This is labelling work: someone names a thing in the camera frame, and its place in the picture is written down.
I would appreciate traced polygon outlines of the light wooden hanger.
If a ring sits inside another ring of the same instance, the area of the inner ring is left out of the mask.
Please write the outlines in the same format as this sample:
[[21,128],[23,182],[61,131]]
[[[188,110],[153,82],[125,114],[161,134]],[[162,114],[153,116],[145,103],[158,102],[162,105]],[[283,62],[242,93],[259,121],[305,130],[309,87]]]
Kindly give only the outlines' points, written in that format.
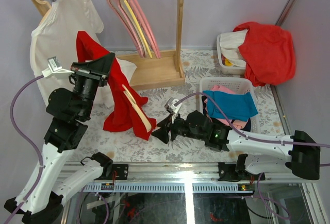
[[122,85],[122,87],[124,89],[124,92],[123,92],[124,95],[126,96],[128,101],[131,103],[132,108],[135,110],[135,112],[137,113],[137,115],[141,119],[143,125],[146,128],[146,131],[150,132],[151,129],[152,129],[152,125],[151,125],[150,121],[148,120],[147,116],[144,114],[142,109],[137,105],[136,100],[134,99],[134,97],[132,96],[130,91],[127,89],[127,87],[125,85]]

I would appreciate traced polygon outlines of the red t shirt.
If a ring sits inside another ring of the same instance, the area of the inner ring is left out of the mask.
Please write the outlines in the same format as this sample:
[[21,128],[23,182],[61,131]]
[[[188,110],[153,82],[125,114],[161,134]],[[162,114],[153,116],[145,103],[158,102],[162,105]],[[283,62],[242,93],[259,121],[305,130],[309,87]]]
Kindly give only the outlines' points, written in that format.
[[[93,40],[85,31],[79,31],[77,33],[76,50],[79,63],[97,60],[111,53]],[[147,104],[148,98],[141,97],[134,89],[132,89],[127,78],[121,71],[117,58],[115,58],[113,62],[108,83],[114,100],[114,110],[104,121],[103,129],[110,132],[123,132],[132,128],[135,136],[148,140],[151,136],[152,130],[156,128],[156,119],[147,117],[152,125],[151,131],[147,132],[141,119],[124,95],[122,85],[127,87],[141,109],[143,105]]]

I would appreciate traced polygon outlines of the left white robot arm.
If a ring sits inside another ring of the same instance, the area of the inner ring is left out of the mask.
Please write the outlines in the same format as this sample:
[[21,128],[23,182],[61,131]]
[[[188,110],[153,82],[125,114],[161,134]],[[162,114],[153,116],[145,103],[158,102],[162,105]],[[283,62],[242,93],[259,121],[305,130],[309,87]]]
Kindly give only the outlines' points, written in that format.
[[52,223],[64,205],[80,189],[95,179],[107,180],[113,173],[113,161],[101,152],[89,157],[82,168],[62,183],[57,178],[83,138],[90,119],[97,89],[108,83],[114,53],[94,61],[74,62],[66,70],[56,57],[49,58],[42,78],[68,78],[73,90],[58,88],[51,92],[46,111],[52,122],[37,150],[38,164],[21,193],[5,202],[11,216],[21,215],[23,223]]

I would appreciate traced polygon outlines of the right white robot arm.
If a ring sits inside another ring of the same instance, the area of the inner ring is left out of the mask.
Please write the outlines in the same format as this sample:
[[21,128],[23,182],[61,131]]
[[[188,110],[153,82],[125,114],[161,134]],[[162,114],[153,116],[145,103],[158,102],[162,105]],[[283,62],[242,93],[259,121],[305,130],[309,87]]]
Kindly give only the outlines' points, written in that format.
[[183,136],[203,141],[217,152],[242,151],[235,163],[218,163],[220,181],[264,180],[266,173],[292,173],[304,180],[320,178],[320,148],[303,131],[283,137],[236,131],[194,111],[186,119],[170,114],[158,123],[152,136],[165,144]]

